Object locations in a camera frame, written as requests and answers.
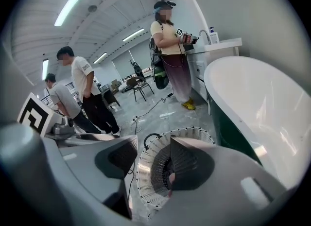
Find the gradient skirt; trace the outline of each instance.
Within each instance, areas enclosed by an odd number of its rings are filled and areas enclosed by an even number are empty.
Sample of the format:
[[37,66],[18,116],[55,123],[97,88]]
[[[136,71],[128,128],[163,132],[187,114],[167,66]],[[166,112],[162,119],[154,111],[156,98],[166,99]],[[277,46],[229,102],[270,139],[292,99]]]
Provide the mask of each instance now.
[[186,55],[166,55],[162,58],[174,95],[180,103],[187,102],[191,93],[191,76]]

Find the person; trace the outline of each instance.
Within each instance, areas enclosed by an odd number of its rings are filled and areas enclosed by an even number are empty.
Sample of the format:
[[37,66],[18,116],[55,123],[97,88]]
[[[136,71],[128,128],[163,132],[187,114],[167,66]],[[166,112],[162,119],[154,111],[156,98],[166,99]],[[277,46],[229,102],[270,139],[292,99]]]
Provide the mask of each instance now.
[[83,114],[80,106],[70,94],[69,90],[62,84],[56,82],[55,75],[47,74],[45,83],[49,88],[52,102],[58,106],[65,116],[71,117],[74,123],[87,133],[100,134],[98,130]]
[[113,114],[106,108],[102,94],[94,83],[94,69],[85,58],[74,56],[69,46],[61,48],[57,59],[63,61],[63,66],[71,65],[71,74],[82,107],[88,118],[107,134],[120,135],[120,128]]
[[176,36],[177,29],[171,22],[172,6],[165,1],[154,5],[155,20],[150,32],[156,46],[162,51],[162,61],[177,100],[183,107],[195,110],[191,93],[190,69],[182,43],[191,43],[190,38]]

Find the bathtub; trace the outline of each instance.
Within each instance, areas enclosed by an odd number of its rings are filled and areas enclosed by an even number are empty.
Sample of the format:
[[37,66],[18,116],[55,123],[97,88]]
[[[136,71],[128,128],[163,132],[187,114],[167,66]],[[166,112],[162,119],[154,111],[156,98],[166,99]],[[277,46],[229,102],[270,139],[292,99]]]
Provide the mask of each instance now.
[[311,98],[291,78],[254,58],[215,60],[204,82],[216,143],[252,157],[286,187],[298,185],[311,157]]

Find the man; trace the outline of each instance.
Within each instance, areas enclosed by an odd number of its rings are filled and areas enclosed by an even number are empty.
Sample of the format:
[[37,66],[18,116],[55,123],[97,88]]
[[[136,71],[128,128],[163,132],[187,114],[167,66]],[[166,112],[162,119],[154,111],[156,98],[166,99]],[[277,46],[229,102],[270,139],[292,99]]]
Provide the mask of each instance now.
[[69,90],[56,82],[55,75],[49,73],[45,79],[49,88],[50,98],[65,116],[71,117],[76,125],[87,133],[100,134],[98,130],[82,113],[81,108],[70,94]]
[[94,70],[83,57],[75,57],[69,46],[61,48],[57,53],[57,59],[63,61],[63,66],[71,65],[71,74],[79,93],[82,107],[88,118],[107,134],[112,132],[120,135],[120,128],[113,114],[106,108],[102,94],[94,81]]

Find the ceiling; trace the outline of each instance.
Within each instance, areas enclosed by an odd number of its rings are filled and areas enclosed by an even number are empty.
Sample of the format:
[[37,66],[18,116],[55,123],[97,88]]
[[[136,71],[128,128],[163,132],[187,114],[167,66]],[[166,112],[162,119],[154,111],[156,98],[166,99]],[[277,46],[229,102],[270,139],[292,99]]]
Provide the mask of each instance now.
[[[58,80],[70,75],[59,65],[57,51],[66,45],[75,55],[93,63],[104,52],[114,57],[125,37],[145,28],[154,20],[153,5],[158,0],[79,0],[62,26],[54,23],[68,0],[22,0],[13,13],[11,46],[17,66],[33,83],[42,81],[42,62],[49,59],[48,72]],[[96,5],[93,13],[89,6]],[[141,40],[133,40],[134,46]]]

